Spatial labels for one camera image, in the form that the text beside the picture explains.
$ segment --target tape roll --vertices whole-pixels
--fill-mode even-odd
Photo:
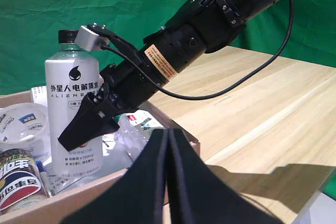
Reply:
[[[48,110],[35,103],[18,103],[0,110],[0,150],[21,148],[36,161],[50,157]]]

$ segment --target black cable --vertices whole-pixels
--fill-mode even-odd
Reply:
[[[207,100],[207,99],[212,99],[215,97],[218,97],[220,95],[223,95],[229,91],[231,91],[232,89],[236,88],[237,86],[239,86],[240,84],[242,84],[244,81],[248,80],[249,78],[251,78],[252,76],[254,76],[256,73],[260,72],[261,70],[263,70],[265,67],[267,67],[268,65],[270,65],[276,58],[278,58],[278,56],[282,53],[283,49],[285,48],[286,44],[288,43],[289,37],[291,35],[292,32],[292,28],[293,28],[293,17],[294,17],[294,5],[293,5],[293,0],[289,0],[289,22],[288,22],[288,29],[287,29],[287,33],[286,36],[279,48],[279,50],[275,53],[275,55],[273,55],[269,60],[267,60],[264,64],[262,64],[260,67],[256,68],[255,70],[253,70],[251,73],[249,73],[248,75],[246,75],[245,77],[241,78],[239,81],[237,81],[236,83],[232,84],[230,87],[214,93],[214,94],[209,94],[209,95],[204,95],[201,97],[189,97],[186,95],[180,95],[180,94],[175,94],[173,92],[170,92],[166,89],[163,89],[162,87],[160,87],[159,85],[157,85],[145,72],[143,72],[143,70],[137,66],[132,60],[130,60],[126,55],[122,54],[121,52],[111,48],[110,46],[107,45],[102,45],[101,49],[102,50],[108,50],[111,52],[114,52],[115,54],[119,55],[120,57],[122,57],[124,60],[127,60],[130,64],[132,64],[146,79],[148,79],[148,81],[150,82],[150,84],[154,85],[158,90],[160,90],[162,93],[169,95],[171,97],[177,98],[177,99],[182,99],[182,100],[188,100],[188,101],[200,101],[200,100]]]

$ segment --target black bottle cap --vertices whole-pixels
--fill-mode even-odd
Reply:
[[[78,30],[59,30],[58,43],[75,43]]]

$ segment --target cardboard box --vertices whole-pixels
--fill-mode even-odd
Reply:
[[[30,92],[20,92],[0,97],[0,108],[10,106],[16,103],[32,102]],[[150,102],[144,103],[140,109],[150,112],[164,127],[179,127],[172,119],[162,111],[152,105]],[[190,141],[193,149],[199,154],[199,141],[189,132],[185,134]],[[0,223],[17,223],[17,224],[40,224],[40,223],[60,223],[60,221],[75,210],[85,206],[105,190],[112,186],[119,178],[123,176],[126,169],[112,173],[106,177],[97,179],[93,182],[79,186],[59,193],[49,199],[42,200],[31,206],[0,216]]]

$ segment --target orange warning label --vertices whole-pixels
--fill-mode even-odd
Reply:
[[[153,65],[158,69],[158,71],[167,79],[171,80],[177,75],[177,72],[169,64],[169,62],[163,57],[160,51],[155,45],[151,45],[146,49],[145,54],[148,59],[153,63]]]

